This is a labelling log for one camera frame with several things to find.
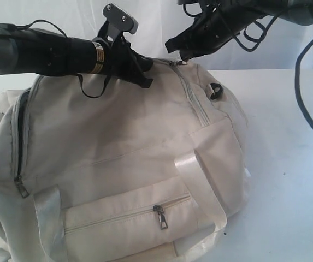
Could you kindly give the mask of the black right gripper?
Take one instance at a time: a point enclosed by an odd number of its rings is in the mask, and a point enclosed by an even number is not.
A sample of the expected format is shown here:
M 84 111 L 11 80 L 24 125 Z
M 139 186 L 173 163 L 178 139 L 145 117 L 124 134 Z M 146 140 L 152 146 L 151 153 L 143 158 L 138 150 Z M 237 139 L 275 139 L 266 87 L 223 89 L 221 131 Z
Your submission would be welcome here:
M 255 20 L 254 1 L 199 1 L 202 12 L 193 24 L 166 41 L 168 53 L 179 52 L 181 59 L 211 55 Z

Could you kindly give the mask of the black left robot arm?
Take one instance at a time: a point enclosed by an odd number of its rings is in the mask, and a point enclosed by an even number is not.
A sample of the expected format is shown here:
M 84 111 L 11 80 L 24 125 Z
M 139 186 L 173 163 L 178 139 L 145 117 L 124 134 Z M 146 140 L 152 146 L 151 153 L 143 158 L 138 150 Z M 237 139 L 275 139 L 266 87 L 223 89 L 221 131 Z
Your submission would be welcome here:
M 102 74 L 142 88 L 152 79 L 144 74 L 153 65 L 150 58 L 131 49 L 123 32 L 112 32 L 105 22 L 93 40 L 71 38 L 58 33 L 0 23 L 0 75 L 36 73 L 45 76 Z

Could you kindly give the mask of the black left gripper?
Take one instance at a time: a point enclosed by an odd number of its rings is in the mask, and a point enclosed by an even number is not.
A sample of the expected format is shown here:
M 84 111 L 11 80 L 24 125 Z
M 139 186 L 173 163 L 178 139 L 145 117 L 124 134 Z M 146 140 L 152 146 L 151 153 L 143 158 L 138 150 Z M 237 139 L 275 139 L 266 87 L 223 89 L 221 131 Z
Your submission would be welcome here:
M 104 52 L 97 59 L 97 64 L 102 67 L 99 73 L 106 74 L 107 80 L 115 76 L 141 88 L 151 86 L 153 79 L 147 78 L 145 73 L 152 68 L 153 60 L 135 52 L 122 30 L 112 23 L 104 23 L 96 41 Z

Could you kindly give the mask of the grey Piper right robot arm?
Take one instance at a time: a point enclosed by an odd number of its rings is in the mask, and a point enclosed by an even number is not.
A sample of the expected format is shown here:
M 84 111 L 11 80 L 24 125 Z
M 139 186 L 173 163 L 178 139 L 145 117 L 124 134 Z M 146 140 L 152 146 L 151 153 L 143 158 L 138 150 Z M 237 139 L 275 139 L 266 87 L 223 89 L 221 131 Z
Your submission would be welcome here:
M 278 19 L 313 25 L 313 1 L 197 1 L 201 12 L 193 24 L 166 41 L 168 53 L 183 61 L 211 55 L 235 40 L 247 52 L 255 51 Z

